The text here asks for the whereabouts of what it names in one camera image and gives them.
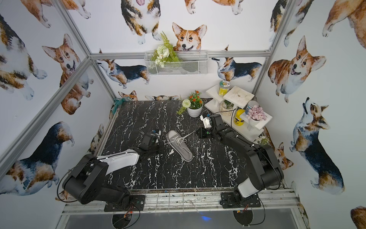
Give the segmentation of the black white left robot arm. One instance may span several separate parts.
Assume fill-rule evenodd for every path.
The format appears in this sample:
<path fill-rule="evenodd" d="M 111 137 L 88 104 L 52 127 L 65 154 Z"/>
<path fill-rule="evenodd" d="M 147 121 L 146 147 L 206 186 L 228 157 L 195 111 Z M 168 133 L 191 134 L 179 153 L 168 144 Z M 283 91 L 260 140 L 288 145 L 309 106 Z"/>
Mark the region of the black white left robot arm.
<path fill-rule="evenodd" d="M 126 188 L 114 187 L 104 182 L 105 177 L 117 170 L 135 166 L 158 154 L 163 143 L 161 131 L 148 132 L 140 145 L 123 152 L 96 157 L 86 154 L 79 163 L 68 172 L 63 182 L 64 191 L 68 192 L 81 204 L 92 201 L 104 201 L 126 209 L 131 205 L 130 193 Z"/>

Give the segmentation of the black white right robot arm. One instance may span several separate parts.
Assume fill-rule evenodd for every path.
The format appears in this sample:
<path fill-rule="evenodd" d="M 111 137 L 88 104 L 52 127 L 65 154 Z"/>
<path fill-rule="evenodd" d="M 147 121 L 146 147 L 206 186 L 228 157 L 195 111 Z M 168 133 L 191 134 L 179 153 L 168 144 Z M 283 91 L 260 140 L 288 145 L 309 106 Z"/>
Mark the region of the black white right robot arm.
<path fill-rule="evenodd" d="M 219 114 L 201 115 L 200 119 L 204 124 L 196 132 L 200 138 L 213 138 L 232 148 L 246 161 L 247 178 L 239 181 L 234 188 L 237 200 L 247 199 L 275 184 L 281 186 L 284 174 L 271 147 L 262 147 L 246 140 L 225 124 Z"/>

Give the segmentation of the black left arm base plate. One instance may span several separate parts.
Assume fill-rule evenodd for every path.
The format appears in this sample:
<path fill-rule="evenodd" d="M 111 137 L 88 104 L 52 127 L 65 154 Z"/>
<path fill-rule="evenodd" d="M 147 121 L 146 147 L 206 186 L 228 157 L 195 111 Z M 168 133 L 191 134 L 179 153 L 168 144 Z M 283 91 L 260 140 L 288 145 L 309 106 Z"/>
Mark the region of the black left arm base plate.
<path fill-rule="evenodd" d="M 106 203 L 104 212 L 139 211 L 144 209 L 145 195 L 129 195 L 120 203 Z"/>

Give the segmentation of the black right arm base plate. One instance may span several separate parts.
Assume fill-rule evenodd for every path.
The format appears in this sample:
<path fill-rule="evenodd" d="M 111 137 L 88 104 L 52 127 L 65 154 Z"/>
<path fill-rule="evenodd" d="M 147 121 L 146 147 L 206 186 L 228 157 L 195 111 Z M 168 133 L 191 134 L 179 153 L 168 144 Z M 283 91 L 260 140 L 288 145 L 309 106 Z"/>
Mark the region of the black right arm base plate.
<path fill-rule="evenodd" d="M 220 194 L 220 197 L 220 205 L 224 209 L 261 207 L 261 202 L 257 194 L 244 198 L 238 192 L 223 192 Z"/>

